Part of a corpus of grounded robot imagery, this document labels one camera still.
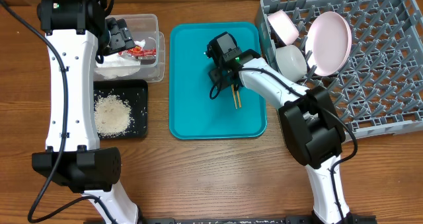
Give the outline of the red snack wrapper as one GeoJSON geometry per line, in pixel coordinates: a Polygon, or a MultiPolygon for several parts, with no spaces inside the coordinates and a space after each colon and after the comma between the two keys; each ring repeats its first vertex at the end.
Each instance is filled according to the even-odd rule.
{"type": "Polygon", "coordinates": [[[156,49],[146,50],[140,46],[136,46],[132,49],[119,52],[118,55],[122,57],[131,57],[135,59],[155,59],[157,52],[156,52],[156,49]]]}

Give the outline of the grey bowl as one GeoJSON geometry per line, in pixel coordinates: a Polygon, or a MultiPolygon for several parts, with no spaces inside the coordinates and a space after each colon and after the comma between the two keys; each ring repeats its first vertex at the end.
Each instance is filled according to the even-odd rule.
{"type": "Polygon", "coordinates": [[[276,49],[279,72],[290,81],[297,82],[307,73],[307,64],[301,50],[294,45],[276,49]]]}

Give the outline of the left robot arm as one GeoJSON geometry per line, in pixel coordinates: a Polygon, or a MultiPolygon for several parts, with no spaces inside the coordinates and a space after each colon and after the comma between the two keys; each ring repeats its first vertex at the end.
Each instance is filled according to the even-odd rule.
{"type": "Polygon", "coordinates": [[[46,148],[32,168],[47,183],[89,200],[105,223],[140,223],[141,212],[120,182],[117,148],[101,148],[94,115],[93,72],[105,56],[134,47],[126,23],[110,16],[113,0],[41,0],[48,43],[51,113],[46,148]]]}

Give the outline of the white tissue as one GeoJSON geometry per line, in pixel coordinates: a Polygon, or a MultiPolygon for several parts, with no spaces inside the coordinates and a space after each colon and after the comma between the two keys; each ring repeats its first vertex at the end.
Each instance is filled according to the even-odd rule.
{"type": "Polygon", "coordinates": [[[103,63],[97,63],[95,73],[102,75],[104,79],[115,79],[133,75],[141,68],[141,60],[138,58],[143,51],[145,41],[135,41],[135,47],[123,52],[118,52],[104,57],[103,63]]]}

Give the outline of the white pink bowl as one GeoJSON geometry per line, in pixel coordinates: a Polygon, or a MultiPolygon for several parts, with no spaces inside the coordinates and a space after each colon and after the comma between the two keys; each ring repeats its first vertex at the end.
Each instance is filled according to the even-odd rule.
{"type": "Polygon", "coordinates": [[[299,36],[299,31],[296,25],[294,25],[292,20],[283,10],[279,10],[269,15],[268,22],[276,35],[287,46],[292,45],[299,36]]]}

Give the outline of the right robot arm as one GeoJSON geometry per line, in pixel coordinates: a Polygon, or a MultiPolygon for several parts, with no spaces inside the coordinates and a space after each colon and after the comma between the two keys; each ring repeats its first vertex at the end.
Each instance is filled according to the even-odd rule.
{"type": "Polygon", "coordinates": [[[210,98],[221,90],[241,87],[254,91],[277,111],[284,143],[292,157],[306,168],[313,192],[317,223],[345,223],[350,209],[344,199],[339,166],[348,131],[338,117],[326,89],[309,89],[272,69],[256,51],[242,51],[235,38],[223,32],[210,40],[205,55],[215,69],[209,72],[210,98]]]}

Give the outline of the large white plate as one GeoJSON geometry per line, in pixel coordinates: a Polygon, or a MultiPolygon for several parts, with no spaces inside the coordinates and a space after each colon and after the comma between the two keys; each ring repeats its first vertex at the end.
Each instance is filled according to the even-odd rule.
{"type": "Polygon", "coordinates": [[[352,32],[347,21],[338,13],[328,11],[312,23],[305,44],[305,51],[312,54],[307,59],[314,73],[328,76],[336,73],[347,61],[352,47],[352,32]]]}

